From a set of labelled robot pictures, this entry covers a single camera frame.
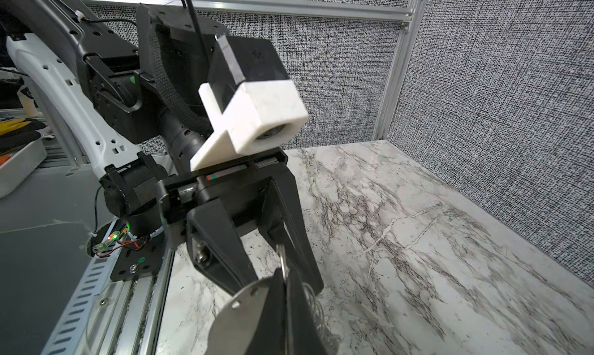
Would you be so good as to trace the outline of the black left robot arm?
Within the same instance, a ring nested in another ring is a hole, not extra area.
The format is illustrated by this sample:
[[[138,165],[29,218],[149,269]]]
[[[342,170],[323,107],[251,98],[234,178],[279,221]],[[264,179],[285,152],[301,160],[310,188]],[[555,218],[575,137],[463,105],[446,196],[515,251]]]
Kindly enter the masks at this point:
[[[81,0],[1,0],[1,27],[127,224],[128,246],[162,231],[235,294],[258,278],[241,243],[258,231],[320,293],[282,150],[309,117],[297,87],[270,41],[232,36],[181,2],[141,5],[137,44]]]

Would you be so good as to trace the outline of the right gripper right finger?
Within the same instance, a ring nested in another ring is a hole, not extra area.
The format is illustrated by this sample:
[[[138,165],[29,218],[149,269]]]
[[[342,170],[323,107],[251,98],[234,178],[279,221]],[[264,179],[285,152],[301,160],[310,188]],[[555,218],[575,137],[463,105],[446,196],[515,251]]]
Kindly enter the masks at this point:
[[[291,271],[286,279],[286,309],[287,354],[326,354],[326,347],[316,329],[303,283],[299,274],[294,271]]]

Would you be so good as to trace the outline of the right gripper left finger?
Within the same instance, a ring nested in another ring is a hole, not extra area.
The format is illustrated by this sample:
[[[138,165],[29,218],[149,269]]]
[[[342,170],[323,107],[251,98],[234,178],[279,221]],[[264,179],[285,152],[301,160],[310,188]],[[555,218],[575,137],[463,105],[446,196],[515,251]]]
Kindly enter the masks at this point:
[[[286,284],[281,268],[275,270],[255,334],[246,354],[284,354],[286,351]]]

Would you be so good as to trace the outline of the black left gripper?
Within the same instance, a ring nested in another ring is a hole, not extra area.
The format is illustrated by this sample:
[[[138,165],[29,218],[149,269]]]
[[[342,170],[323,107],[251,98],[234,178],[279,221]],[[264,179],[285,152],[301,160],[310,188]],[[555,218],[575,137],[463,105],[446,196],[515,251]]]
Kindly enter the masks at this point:
[[[258,280],[238,236],[258,228],[274,250],[284,247],[290,270],[321,293],[323,279],[288,161],[274,148],[158,181],[156,200],[170,248],[187,238],[193,267],[233,296]]]

